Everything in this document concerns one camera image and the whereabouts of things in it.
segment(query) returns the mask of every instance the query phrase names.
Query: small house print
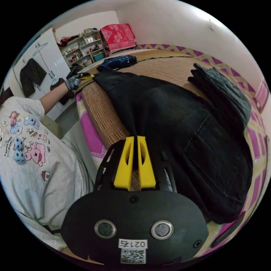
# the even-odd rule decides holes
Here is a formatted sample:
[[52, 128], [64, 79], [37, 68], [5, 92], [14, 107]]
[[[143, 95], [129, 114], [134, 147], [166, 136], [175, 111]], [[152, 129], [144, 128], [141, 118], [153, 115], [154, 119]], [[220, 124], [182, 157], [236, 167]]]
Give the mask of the small house print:
[[42, 171], [41, 176], [42, 176], [44, 181], [48, 181], [50, 179], [50, 172]]

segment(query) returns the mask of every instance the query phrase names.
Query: white wall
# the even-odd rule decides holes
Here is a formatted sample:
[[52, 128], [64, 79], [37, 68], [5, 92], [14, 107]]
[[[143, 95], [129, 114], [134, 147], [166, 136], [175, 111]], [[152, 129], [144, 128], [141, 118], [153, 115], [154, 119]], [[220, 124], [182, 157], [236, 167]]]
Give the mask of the white wall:
[[56, 28], [56, 37], [61, 38], [65, 36], [75, 36], [79, 33], [82, 33], [87, 28], [101, 29], [102, 27], [113, 23], [119, 23], [115, 11], [90, 14], [71, 21], [59, 28]]
[[20, 85], [16, 81], [16, 78], [12, 69], [8, 72], [7, 77], [4, 81], [4, 89], [6, 90], [9, 86], [14, 96], [24, 97], [24, 94], [20, 88]]
[[[244, 44], [222, 23], [181, 1], [144, 0], [117, 10], [137, 44], [169, 44], [211, 55], [241, 74], [257, 90], [263, 74]], [[213, 21], [210, 29], [209, 18]]]

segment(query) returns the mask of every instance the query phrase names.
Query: gray work glove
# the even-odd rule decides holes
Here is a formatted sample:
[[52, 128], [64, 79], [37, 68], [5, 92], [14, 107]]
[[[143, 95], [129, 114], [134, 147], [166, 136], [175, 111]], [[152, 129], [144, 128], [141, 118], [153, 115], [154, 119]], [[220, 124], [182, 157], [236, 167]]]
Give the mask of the gray work glove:
[[78, 89], [78, 87], [81, 83], [81, 80], [79, 78], [82, 77], [82, 75], [83, 75], [82, 73], [79, 73], [79, 74], [74, 75], [65, 81], [65, 84], [66, 84], [69, 91], [73, 91], [74, 89]]

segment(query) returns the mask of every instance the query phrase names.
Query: bamboo mat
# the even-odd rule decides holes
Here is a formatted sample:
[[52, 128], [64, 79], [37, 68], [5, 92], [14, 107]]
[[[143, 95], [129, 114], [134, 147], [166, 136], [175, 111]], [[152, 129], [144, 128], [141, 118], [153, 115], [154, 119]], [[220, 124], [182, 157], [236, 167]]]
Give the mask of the bamboo mat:
[[[137, 61], [142, 61], [150, 58], [159, 58], [159, 57], [192, 57], [188, 54], [180, 53], [180, 52], [173, 52], [173, 51], [167, 51], [167, 50], [148, 50], [148, 51], [142, 51], [142, 52], [133, 52], [129, 54], [131, 56], [135, 56]], [[97, 66], [94, 66], [90, 68], [89, 70], [85, 71], [86, 73], [90, 74], [96, 74], [98, 71], [96, 70]], [[79, 86], [79, 88], [76, 90], [76, 92], [82, 90], [85, 86], [89, 85], [93, 80], [83, 80]]]

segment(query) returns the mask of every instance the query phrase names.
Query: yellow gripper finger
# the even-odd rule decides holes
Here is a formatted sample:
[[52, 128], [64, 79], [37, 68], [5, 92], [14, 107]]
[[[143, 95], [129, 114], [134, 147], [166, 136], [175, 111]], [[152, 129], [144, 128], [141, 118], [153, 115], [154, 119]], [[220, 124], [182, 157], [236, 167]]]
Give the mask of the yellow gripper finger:
[[144, 136], [137, 137], [138, 148], [138, 175], [140, 190], [154, 188], [156, 185], [152, 163]]
[[127, 137], [122, 155], [119, 161], [114, 186], [115, 188], [131, 189], [131, 179], [133, 171], [133, 158], [134, 158], [134, 137]]

